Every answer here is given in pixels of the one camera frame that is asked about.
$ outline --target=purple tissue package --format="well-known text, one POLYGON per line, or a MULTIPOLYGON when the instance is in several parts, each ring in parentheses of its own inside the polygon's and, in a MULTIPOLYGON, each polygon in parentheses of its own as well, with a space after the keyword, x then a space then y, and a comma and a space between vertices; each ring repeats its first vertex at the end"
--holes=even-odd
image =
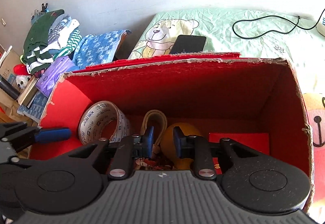
POLYGON ((56 82, 64 72, 78 69, 79 68, 70 60, 69 56, 58 57, 37 81, 36 87, 46 97, 49 97, 56 82))

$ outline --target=ribbed surface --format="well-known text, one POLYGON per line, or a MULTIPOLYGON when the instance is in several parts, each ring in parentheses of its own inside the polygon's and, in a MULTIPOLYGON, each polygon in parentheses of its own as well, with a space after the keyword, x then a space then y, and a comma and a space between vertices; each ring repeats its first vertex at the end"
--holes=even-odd
POLYGON ((301 211, 262 216, 235 206, 212 181, 190 171, 136 171, 127 180, 110 183, 93 204, 67 215, 27 212, 17 224, 302 224, 314 223, 301 211))

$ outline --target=green polo shirt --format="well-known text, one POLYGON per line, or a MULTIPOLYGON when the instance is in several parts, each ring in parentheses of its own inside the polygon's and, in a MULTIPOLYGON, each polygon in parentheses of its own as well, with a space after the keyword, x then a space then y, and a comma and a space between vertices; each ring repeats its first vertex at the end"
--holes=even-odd
MULTIPOLYGON (((31 52, 36 48, 40 47, 40 50, 48 46, 48 30, 52 26, 55 19, 64 14, 63 9, 48 12, 47 14, 40 17, 30 28, 28 35, 24 43, 24 56, 22 60, 27 62, 27 56, 31 55, 31 52)), ((39 54, 35 52, 36 57, 46 58, 47 54, 39 54)))

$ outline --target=black phone screen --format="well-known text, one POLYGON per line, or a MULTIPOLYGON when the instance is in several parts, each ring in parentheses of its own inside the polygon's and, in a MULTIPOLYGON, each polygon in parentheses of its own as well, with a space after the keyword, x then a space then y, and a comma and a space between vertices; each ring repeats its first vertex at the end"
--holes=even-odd
POLYGON ((169 54, 202 52, 206 43, 205 36, 179 35, 169 54))

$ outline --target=roll of tape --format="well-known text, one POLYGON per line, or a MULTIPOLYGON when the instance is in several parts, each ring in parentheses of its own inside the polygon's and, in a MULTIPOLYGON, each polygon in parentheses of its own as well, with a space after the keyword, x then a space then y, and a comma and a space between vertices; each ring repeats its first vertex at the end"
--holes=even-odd
POLYGON ((104 128, 113 120, 117 125, 109 142, 119 142, 130 135, 130 122, 122 111, 110 101, 100 101, 92 105, 83 114, 79 124, 79 139, 83 144, 90 143, 98 138, 108 138, 102 135, 104 128))

